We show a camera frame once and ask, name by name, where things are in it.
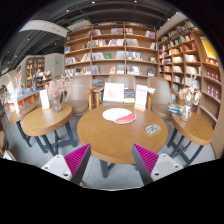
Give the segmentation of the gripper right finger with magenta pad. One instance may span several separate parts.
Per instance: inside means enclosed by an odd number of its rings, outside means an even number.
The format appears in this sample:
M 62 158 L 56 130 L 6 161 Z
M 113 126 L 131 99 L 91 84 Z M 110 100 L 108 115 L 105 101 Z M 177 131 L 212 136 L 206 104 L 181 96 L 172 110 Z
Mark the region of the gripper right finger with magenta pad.
M 144 185 L 183 168 L 167 154 L 156 154 L 140 145 L 132 145 L 132 155 Z

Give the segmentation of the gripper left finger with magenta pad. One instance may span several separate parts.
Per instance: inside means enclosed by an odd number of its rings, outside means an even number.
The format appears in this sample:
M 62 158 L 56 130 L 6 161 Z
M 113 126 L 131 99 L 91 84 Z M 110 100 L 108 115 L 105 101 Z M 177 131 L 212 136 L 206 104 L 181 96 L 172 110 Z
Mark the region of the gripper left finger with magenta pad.
M 42 166 L 42 169 L 79 185 L 82 181 L 90 155 L 91 145 L 87 144 L 70 152 L 66 156 L 54 156 Z

